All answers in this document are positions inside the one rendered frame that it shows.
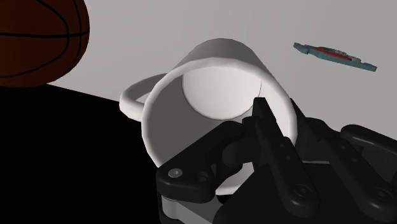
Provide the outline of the flat teal and red tool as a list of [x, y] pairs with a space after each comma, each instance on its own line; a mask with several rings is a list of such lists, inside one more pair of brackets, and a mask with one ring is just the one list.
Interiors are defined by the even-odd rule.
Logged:
[[293, 47], [303, 54], [313, 55], [319, 59], [323, 59], [351, 67], [356, 67], [372, 72], [376, 72], [377, 70], [377, 66], [366, 62], [362, 62], [361, 59], [357, 57], [354, 57], [343, 51], [336, 50], [333, 48], [327, 48], [323, 46], [301, 45], [300, 43], [294, 43]]

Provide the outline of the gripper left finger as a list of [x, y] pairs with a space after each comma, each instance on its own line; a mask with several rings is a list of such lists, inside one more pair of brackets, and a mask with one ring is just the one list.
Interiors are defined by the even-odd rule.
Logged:
[[242, 123], [221, 123], [161, 165], [157, 192], [171, 200], [210, 202], [220, 184], [246, 162], [255, 171], [270, 166], [279, 200], [289, 213], [307, 218], [318, 211], [319, 194], [264, 97], [254, 99], [252, 115]]

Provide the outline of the white mug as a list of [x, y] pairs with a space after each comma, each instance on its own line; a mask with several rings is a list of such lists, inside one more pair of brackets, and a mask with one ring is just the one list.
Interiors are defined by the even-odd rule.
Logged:
[[221, 122], [241, 122], [255, 97], [266, 98], [283, 135], [295, 142], [289, 95], [257, 55], [233, 39], [197, 45], [172, 70], [123, 91], [120, 111], [141, 123], [146, 151], [157, 167]]

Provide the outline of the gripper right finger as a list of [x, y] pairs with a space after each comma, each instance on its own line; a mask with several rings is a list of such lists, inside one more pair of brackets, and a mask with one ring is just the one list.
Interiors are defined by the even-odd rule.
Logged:
[[393, 152], [397, 141], [360, 125], [346, 125], [340, 132], [324, 121], [306, 117], [293, 102], [298, 122], [295, 148], [304, 161], [328, 161], [365, 214], [397, 214], [395, 186], [384, 181], [356, 149]]

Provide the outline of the dark orange basketball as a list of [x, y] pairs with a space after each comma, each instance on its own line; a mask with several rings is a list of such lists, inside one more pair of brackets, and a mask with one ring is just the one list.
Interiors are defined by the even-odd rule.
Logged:
[[0, 0], [0, 87], [36, 87], [65, 76], [89, 37], [85, 0]]

